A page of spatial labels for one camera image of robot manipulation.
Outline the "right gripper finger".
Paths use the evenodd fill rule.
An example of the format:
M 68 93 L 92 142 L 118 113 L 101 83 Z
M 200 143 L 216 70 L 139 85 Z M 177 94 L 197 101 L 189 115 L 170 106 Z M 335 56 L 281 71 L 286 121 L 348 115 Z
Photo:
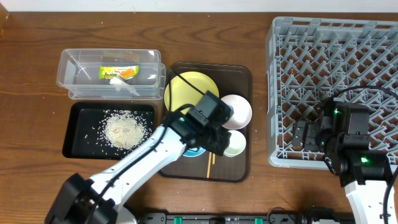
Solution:
M 310 123 L 307 126 L 307 131 L 304 140 L 304 149 L 310 152 L 318 152 L 319 146 L 317 143 L 320 125 L 318 123 Z
M 307 132 L 307 122 L 304 120 L 296 121 L 293 124 L 293 146 L 301 146 L 304 147 L 304 142 L 306 138 Z

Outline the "white green cup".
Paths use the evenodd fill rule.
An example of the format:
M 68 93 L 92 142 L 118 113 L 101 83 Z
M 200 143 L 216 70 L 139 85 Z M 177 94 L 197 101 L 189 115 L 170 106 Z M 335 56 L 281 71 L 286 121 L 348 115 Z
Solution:
M 235 157 L 242 153 L 246 148 L 246 138 L 243 133 L 237 130 L 229 130 L 230 138 L 229 145 L 224 150 L 224 155 L 227 157 Z

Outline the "light blue bowl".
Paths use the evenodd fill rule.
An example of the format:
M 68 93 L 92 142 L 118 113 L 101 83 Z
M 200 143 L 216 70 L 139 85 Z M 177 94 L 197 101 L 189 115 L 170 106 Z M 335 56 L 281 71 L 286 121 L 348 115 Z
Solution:
M 202 147 L 196 147 L 196 148 L 190 148 L 187 149 L 184 153 L 183 156 L 185 157 L 197 157 L 202 155 L 206 150 Z

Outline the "pink white bowl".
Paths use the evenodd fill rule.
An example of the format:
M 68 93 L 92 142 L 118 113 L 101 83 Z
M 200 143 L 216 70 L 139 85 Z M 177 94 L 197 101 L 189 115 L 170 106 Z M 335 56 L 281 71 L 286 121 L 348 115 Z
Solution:
M 233 115 L 223 125 L 224 128 L 237 130 L 249 124 L 252 118 L 252 108 L 248 100 L 239 95 L 226 95 L 221 100 L 233 109 Z

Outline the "pile of rice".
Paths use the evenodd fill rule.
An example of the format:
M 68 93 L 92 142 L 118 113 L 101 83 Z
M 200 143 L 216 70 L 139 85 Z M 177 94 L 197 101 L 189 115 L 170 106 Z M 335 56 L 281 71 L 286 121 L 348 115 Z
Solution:
M 151 134 L 152 111 L 83 110 L 83 130 L 79 152 L 104 159 L 121 159 Z

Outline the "white tissue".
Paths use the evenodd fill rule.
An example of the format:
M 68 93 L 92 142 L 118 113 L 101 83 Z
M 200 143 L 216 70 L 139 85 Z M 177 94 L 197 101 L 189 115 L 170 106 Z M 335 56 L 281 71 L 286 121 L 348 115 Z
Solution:
M 124 88 L 134 96 L 140 96 L 140 94 L 136 91 L 136 89 L 132 85 L 127 84 L 124 80 L 120 79 L 119 77 L 111 78 L 109 84 L 114 85 L 117 91 L 120 91 L 122 88 Z

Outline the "green orange snack wrapper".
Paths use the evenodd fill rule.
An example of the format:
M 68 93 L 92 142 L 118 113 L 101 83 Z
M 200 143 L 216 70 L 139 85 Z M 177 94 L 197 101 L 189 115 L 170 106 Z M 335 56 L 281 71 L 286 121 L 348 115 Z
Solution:
M 114 77 L 118 77 L 123 80 L 128 80 L 134 78 L 138 73 L 138 65 L 128 67 L 100 67 L 99 79 L 111 79 Z

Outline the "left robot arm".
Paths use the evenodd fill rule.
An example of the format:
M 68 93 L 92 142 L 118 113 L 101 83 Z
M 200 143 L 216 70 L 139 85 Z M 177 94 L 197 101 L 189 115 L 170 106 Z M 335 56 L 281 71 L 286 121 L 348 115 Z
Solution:
M 84 179 L 73 174 L 62 185 L 45 223 L 135 223 L 124 204 L 156 172 L 187 150 L 202 147 L 222 155 L 230 133 L 223 128 L 231 113 L 191 109 L 168 114 L 152 136 L 118 163 Z

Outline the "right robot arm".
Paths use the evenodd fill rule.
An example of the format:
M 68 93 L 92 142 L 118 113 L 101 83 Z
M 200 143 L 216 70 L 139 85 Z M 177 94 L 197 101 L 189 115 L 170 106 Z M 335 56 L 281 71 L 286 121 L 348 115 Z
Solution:
M 386 153 L 369 148 L 369 110 L 364 105 L 332 101 L 321 121 L 293 125 L 294 146 L 323 153 L 329 171 L 339 177 L 356 223 L 397 223 L 391 169 Z

